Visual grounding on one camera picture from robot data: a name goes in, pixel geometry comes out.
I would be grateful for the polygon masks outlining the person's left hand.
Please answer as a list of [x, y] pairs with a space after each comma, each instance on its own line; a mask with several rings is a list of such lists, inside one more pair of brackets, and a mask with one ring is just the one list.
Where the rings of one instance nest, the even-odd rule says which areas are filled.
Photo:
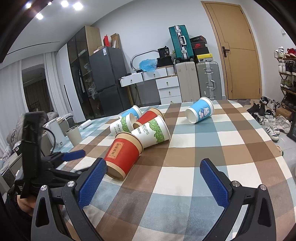
[[21, 198], [19, 195], [17, 196], [17, 203], [20, 209], [33, 216], [35, 205], [36, 205], [36, 197], [30, 196], [28, 198]]

